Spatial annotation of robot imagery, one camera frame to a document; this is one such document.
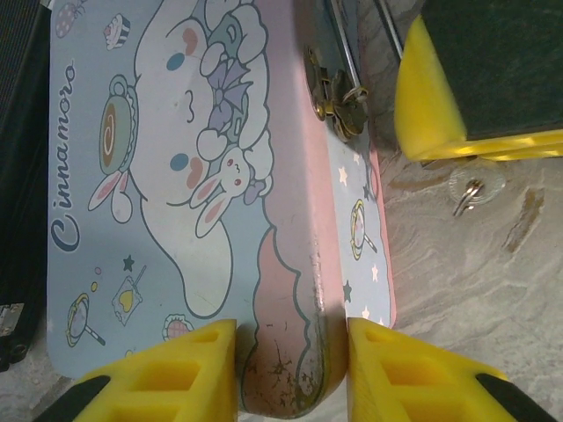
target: black bag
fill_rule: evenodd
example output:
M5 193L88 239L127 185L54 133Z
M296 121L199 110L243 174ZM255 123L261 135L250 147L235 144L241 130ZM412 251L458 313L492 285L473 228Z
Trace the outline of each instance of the black bag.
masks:
M0 2L0 371L46 302L49 25L39 0Z

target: key ring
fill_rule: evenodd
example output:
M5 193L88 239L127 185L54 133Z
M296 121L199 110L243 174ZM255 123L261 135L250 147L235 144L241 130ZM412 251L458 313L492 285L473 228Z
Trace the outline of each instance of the key ring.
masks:
M454 217L459 217L467 208L472 208L470 204L472 200L479 195L479 192L481 189L483 189L483 186L483 183L479 180L470 180L470 182L467 184L467 190L462 195L461 200L459 200L456 208L454 209Z

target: pink tin box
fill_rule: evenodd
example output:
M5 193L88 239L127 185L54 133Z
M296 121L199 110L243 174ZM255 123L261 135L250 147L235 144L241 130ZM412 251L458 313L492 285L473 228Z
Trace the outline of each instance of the pink tin box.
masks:
M358 61L355 1L338 2ZM57 0L48 349L78 377L238 320L244 410L293 418L347 370L345 316L392 325L377 157L313 110L330 4Z

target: black object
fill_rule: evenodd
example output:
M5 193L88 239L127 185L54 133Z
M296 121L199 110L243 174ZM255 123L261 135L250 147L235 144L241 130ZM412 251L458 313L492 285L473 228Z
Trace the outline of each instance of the black object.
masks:
M563 2L427 0L421 15L468 140L563 128Z
M49 26L39 0L0 2L0 372L46 302Z
M557 422L512 382L489 374L479 374L476 378L517 422Z
M76 384L33 422L72 422L110 381L101 375Z

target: marble floor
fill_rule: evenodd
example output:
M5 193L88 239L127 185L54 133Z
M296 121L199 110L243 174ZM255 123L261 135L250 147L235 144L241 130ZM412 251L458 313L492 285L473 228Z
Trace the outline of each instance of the marble floor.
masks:
M563 159L502 166L508 183L494 201L451 216L452 165L424 170L394 147L397 64L371 0L360 0L367 69L397 297L396 328L504 371L555 418L563 418ZM420 2L395 0L404 33ZM44 324L33 350L0 374L0 415L30 421L70 381L54 373ZM344 422L342 385L303 420ZM265 422L241 415L240 420Z

